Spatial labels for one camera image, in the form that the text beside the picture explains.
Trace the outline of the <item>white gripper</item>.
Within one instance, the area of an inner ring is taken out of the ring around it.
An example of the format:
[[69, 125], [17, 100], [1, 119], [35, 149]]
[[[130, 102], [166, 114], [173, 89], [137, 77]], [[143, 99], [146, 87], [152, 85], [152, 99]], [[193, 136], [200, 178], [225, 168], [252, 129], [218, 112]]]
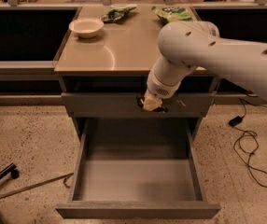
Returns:
[[173, 86], [165, 85], [156, 78], [153, 72], [150, 72], [147, 80], [147, 91], [141, 100], [142, 108], [146, 111], [153, 111], [162, 105], [162, 99], [171, 98], [178, 88], [179, 83]]

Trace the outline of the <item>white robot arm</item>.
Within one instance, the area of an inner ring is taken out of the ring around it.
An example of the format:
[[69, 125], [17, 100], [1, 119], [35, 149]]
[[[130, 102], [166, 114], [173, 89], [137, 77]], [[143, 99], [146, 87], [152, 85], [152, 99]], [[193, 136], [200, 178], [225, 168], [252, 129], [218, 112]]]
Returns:
[[208, 21], [172, 21], [158, 36], [159, 59], [148, 74], [142, 107], [153, 111], [196, 68], [253, 91], [267, 101], [267, 43], [221, 38]]

